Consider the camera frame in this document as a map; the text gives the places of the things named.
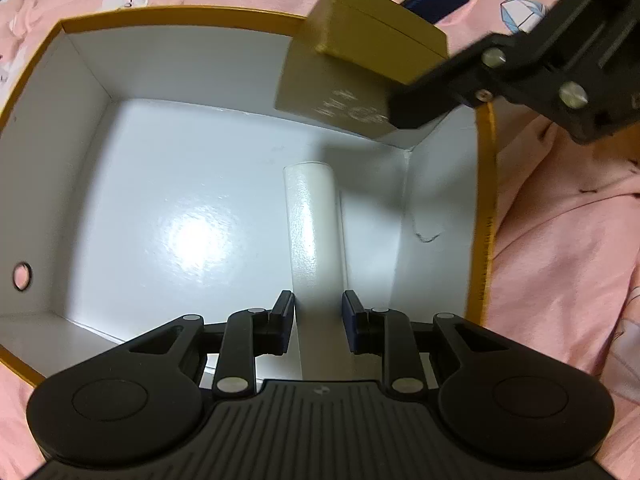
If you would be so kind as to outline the pink patterned bed duvet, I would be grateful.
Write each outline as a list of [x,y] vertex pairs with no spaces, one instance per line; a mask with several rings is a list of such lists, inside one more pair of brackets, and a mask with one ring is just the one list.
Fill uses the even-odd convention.
[[[1,88],[12,88],[63,18],[171,4],[304,14],[313,1],[1,0]],[[637,478],[638,133],[579,146],[550,122],[521,112],[500,142],[488,325],[604,380],[616,415],[600,463],[617,478]]]

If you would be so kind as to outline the gold rectangular box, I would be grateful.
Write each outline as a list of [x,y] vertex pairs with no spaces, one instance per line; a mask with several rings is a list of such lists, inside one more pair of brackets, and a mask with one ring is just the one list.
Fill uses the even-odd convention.
[[318,0],[292,37],[274,107],[381,140],[390,95],[448,58],[447,36],[393,0]]

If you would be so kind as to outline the white box with orange rim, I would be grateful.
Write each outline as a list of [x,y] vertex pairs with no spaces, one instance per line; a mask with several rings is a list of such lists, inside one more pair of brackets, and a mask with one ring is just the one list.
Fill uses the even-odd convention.
[[484,320],[495,113],[381,140],[274,107],[297,16],[151,8],[56,23],[1,107],[1,361],[32,385],[178,316],[293,290],[284,170],[340,194],[346,288]]

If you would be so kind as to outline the white cylindrical tube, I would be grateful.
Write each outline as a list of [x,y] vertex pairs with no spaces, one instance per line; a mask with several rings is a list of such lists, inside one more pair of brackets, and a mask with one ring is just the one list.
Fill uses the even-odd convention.
[[342,319],[346,288],[340,194],[323,162],[284,170],[300,366],[306,380],[352,377]]

